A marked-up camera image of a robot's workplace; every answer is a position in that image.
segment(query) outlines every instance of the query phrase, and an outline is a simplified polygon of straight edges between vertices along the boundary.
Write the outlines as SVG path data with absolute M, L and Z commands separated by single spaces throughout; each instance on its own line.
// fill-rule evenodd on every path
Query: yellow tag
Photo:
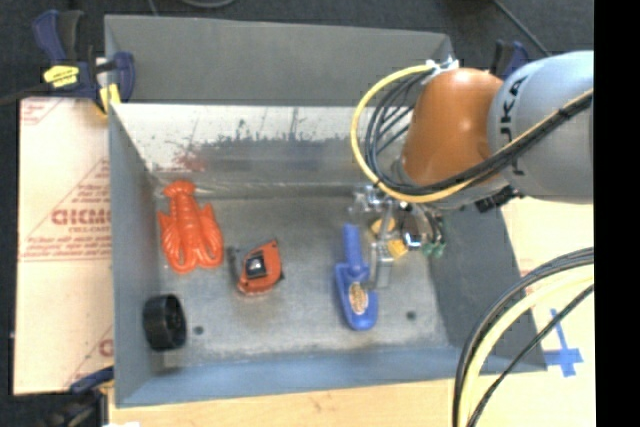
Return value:
M 76 77 L 79 73 L 80 70 L 76 66 L 56 65 L 45 71 L 42 77 L 45 82 L 58 88 L 75 84 L 77 82 Z
M 387 242 L 387 249 L 389 250 L 389 254 L 393 256 L 394 260 L 402 258 L 409 252 L 402 239 L 390 240 L 389 242 Z
M 104 107 L 105 112 L 109 110 L 109 103 L 121 103 L 120 91 L 117 84 L 109 84 L 106 87 L 100 88 L 100 101 Z
M 378 235 L 381 227 L 382 227 L 382 219 L 377 219 L 371 224 L 370 229 L 374 235 Z M 387 232 L 393 231 L 395 227 L 396 227 L 395 219 L 393 218 L 389 219 L 389 226 L 387 227 Z

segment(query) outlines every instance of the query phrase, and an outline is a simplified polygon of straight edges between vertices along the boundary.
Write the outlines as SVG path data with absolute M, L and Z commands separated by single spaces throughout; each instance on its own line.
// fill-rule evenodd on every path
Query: rubber lobster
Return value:
M 186 274 L 198 265 L 205 268 L 222 264 L 224 245 L 211 204 L 198 206 L 195 185 L 177 180 L 163 193 L 169 198 L 169 215 L 158 212 L 162 249 L 171 268 Z

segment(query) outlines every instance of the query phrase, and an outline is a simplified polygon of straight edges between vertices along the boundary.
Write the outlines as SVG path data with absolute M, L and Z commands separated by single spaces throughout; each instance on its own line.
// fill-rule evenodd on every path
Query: black wheel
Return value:
M 187 339 L 187 322 L 175 295 L 148 299 L 144 305 L 143 321 L 147 342 L 153 350 L 177 349 Z

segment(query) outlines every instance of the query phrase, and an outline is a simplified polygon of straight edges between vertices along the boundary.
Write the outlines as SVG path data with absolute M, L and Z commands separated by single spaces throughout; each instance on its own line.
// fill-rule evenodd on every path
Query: blue plastic object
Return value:
M 378 320 L 378 294 L 362 288 L 369 280 L 369 265 L 362 259 L 360 230 L 347 223 L 342 228 L 345 262 L 336 264 L 335 277 L 347 324 L 356 331 L 371 329 Z
M 496 77 L 505 80 L 514 71 L 530 61 L 527 49 L 522 43 L 518 41 L 512 41 L 511 43 L 498 41 L 496 43 L 494 62 L 491 66 L 492 73 Z
M 100 105 L 101 86 L 96 80 L 96 74 L 115 71 L 120 99 L 127 101 L 133 93 L 135 84 L 133 56 L 129 52 L 116 52 L 108 63 L 93 68 L 92 64 L 86 61 L 78 61 L 75 36 L 81 15 L 80 11 L 60 13 L 51 9 L 39 15 L 31 24 L 36 44 L 45 53 L 52 66 L 73 65 L 79 71 L 75 82 L 69 85 L 62 87 L 50 85 L 50 93 L 54 96 L 90 98 Z

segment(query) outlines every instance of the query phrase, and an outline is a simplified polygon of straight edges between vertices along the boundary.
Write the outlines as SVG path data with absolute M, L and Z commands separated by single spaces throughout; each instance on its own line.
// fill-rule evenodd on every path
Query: yellow cable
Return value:
M 484 337 L 483 341 L 478 345 L 476 353 L 473 356 L 469 369 L 467 371 L 467 377 L 465 378 L 462 392 L 460 394 L 460 415 L 458 416 L 458 427 L 465 427 L 469 418 L 473 414 L 475 408 L 471 407 L 471 390 L 475 384 L 476 379 L 480 376 L 480 369 L 484 364 L 485 359 L 493 349 L 498 339 L 504 334 L 504 332 L 513 324 L 524 312 L 529 310 L 532 306 L 540 302 L 541 299 L 548 297 L 564 290 L 570 286 L 579 285 L 583 283 L 591 284 L 594 282 L 593 267 L 589 269 L 587 276 L 575 276 L 575 271 L 570 276 L 558 279 L 552 283 L 544 285 L 521 299 L 513 307 L 500 317 L 500 319 L 492 326 L 491 330 Z
M 402 79 L 404 77 L 407 77 L 409 75 L 413 75 L 413 74 L 417 74 L 417 73 L 425 73 L 425 72 L 431 71 L 435 67 L 436 67 L 436 64 L 433 63 L 432 61 L 429 61 L 426 64 L 418 65 L 418 66 L 411 66 L 409 68 L 404 68 L 404 69 L 399 70 L 399 71 L 397 71 L 395 73 L 392 73 L 391 75 L 387 75 L 382 80 L 380 80 L 379 82 L 374 84 L 373 87 L 371 89 L 369 89 L 369 91 L 367 91 L 365 93 L 365 95 L 362 97 L 362 99 L 360 100 L 360 102 L 356 106 L 356 109 L 355 109 L 355 111 L 353 113 L 353 117 L 351 118 L 351 130 L 350 130 L 351 149 L 353 151 L 353 155 L 354 155 L 354 157 L 356 159 L 356 162 L 358 163 L 358 166 L 360 166 L 360 169 L 362 169 L 362 172 L 366 175 L 366 177 L 369 180 L 371 180 L 381 191 L 385 192 L 386 194 L 388 194 L 392 198 L 395 198 L 395 199 L 397 199 L 399 201 L 406 201 L 408 203 L 430 203 L 430 202 L 433 202 L 433 201 L 438 201 L 440 199 L 449 197 L 452 194 L 455 194 L 456 192 L 458 192 L 461 189 L 464 189 L 465 187 L 467 187 L 473 181 L 473 179 L 469 179 L 469 180 L 466 180 L 464 182 L 460 182 L 460 183 L 458 183 L 456 185 L 453 185 L 451 187 L 448 187 L 446 189 L 443 189 L 441 191 L 434 192 L 434 193 L 431 193 L 431 194 L 422 194 L 422 195 L 417 195 L 417 196 L 410 195 L 410 194 L 403 194 L 403 193 L 401 193 L 401 192 L 399 192 L 399 191 L 387 186 L 382 181 L 380 181 L 380 178 L 371 170 L 371 168 L 369 168 L 364 156 L 362 155 L 362 152 L 360 151 L 360 144 L 358 143 L 358 123 L 360 121 L 360 116 L 362 115 L 362 112 L 364 111 L 364 109 L 367 106 L 367 104 L 369 103 L 369 101 L 378 92 L 380 92 L 383 88 L 385 88 L 389 84 L 391 84 L 393 82 L 396 82 L 397 80 L 400 80 L 400 79 Z M 584 92 L 583 94 L 579 95 L 578 97 L 576 97 L 573 100 L 571 100 L 570 102 L 568 102 L 564 106 L 564 108 L 566 108 L 567 105 L 573 104 L 575 102 L 578 102 L 578 101 L 582 100 L 583 98 L 585 98 L 585 97 L 587 97 L 589 95 L 592 95 L 592 94 L 593 94 L 593 88 L 589 89 L 588 91 Z M 556 113 L 554 112 L 554 113 L 550 114 L 549 116 L 544 118 L 539 123 L 533 125 L 528 130 L 525 130 L 522 134 L 520 134 L 518 137 L 513 139 L 509 144 L 503 146 L 499 150 L 499 152 L 506 151 L 507 149 L 515 146 L 523 138 L 527 137 L 531 132 L 533 132 L 540 125 L 545 123 L 554 114 L 556 114 Z

